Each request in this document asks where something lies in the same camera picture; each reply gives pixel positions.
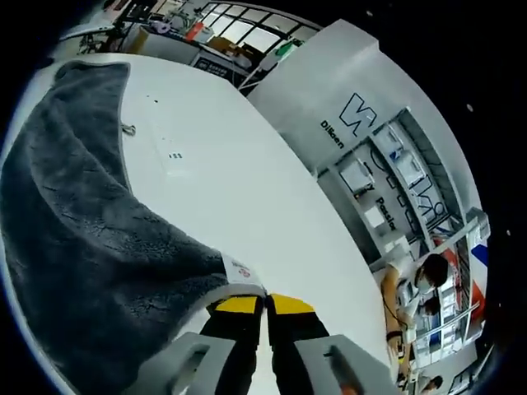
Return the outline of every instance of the white label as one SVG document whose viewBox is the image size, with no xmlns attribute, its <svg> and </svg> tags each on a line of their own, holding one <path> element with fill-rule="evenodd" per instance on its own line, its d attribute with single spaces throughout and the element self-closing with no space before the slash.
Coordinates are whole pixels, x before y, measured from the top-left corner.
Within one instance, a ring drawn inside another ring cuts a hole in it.
<svg viewBox="0 0 527 395">
<path fill-rule="evenodd" d="M 239 263 L 224 253 L 222 253 L 222 260 L 227 280 L 231 284 L 249 284 L 264 288 L 253 269 Z"/>
</svg>

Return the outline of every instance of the cardboard box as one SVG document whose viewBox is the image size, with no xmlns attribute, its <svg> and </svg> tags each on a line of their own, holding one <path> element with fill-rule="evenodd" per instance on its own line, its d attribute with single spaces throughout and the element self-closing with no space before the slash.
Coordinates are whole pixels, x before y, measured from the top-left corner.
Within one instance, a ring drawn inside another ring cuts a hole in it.
<svg viewBox="0 0 527 395">
<path fill-rule="evenodd" d="M 232 52 L 236 54 L 238 50 L 238 46 L 236 44 L 223 37 L 212 37 L 208 41 L 207 45 L 221 53 Z"/>
</svg>

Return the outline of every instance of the white table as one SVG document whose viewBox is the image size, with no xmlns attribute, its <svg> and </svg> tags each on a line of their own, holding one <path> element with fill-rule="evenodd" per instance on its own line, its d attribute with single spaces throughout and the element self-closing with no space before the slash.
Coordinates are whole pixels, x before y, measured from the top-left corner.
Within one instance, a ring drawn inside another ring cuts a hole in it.
<svg viewBox="0 0 527 395">
<path fill-rule="evenodd" d="M 137 134 L 123 135 L 123 146 L 141 202 L 253 267 L 269 291 L 312 304 L 330 333 L 346 335 L 389 365 L 382 299 L 358 247 L 315 180 L 249 101 L 228 81 L 178 63 L 126 54 L 81 59 L 131 64 L 122 120 Z M 60 65 L 35 75 L 7 147 Z M 182 157 L 170 159 L 171 153 Z M 2 269 L 5 275 L 5 264 Z M 199 331 L 207 317 L 197 314 L 184 331 Z M 263 318 L 251 394 L 278 393 L 266 327 Z"/>
<path fill-rule="evenodd" d="M 115 26 L 109 21 L 97 21 L 97 23 L 85 23 L 83 25 L 77 25 L 72 27 L 60 36 L 59 41 L 72 39 L 73 37 L 79 37 L 83 35 L 94 35 L 96 33 L 105 33 L 115 29 Z"/>
</svg>

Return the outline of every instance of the gray towel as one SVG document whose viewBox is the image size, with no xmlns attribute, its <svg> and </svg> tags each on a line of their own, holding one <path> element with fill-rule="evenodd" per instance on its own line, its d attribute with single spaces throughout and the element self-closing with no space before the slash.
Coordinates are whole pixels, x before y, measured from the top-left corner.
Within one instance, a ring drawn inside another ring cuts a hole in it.
<svg viewBox="0 0 527 395">
<path fill-rule="evenodd" d="M 218 251 L 130 193 L 119 119 L 128 73 L 127 63 L 64 65 L 0 180 L 7 264 L 24 315 L 86 394 L 129 386 L 194 306 L 228 282 Z"/>
</svg>

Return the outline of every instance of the cable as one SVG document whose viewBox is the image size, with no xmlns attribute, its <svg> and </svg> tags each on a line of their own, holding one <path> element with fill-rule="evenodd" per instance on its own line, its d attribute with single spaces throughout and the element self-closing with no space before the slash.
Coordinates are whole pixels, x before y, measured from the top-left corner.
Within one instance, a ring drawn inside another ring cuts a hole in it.
<svg viewBox="0 0 527 395">
<path fill-rule="evenodd" d="M 236 74 L 236 71 L 234 69 L 234 66 L 235 66 L 234 59 L 231 58 L 231 69 L 232 69 L 232 78 L 231 78 L 231 80 L 232 80 L 232 85 L 236 88 L 235 78 L 234 78 L 234 75 Z"/>
<path fill-rule="evenodd" d="M 404 326 L 406 327 L 406 329 L 404 329 L 404 330 L 407 331 L 407 330 L 408 330 L 408 324 L 405 323 L 404 321 L 401 321 L 401 320 L 399 319 L 399 317 L 397 317 L 397 316 L 392 312 L 392 310 L 389 309 L 389 306 L 388 306 L 388 304 L 386 303 L 386 299 L 385 299 L 385 289 L 384 289 L 384 287 L 382 286 L 382 284 L 380 285 L 380 291 L 381 291 L 381 293 L 382 293 L 382 301 L 383 301 L 383 303 L 385 304 L 386 309 L 389 311 L 390 314 L 392 314 L 392 317 L 394 317 L 394 318 L 397 320 L 397 322 L 399 323 L 399 325 L 404 325 Z"/>
<path fill-rule="evenodd" d="M 238 91 L 241 91 L 242 89 L 251 88 L 253 86 L 257 86 L 261 81 L 252 82 L 250 84 L 244 85 L 241 88 L 238 88 Z"/>
</svg>

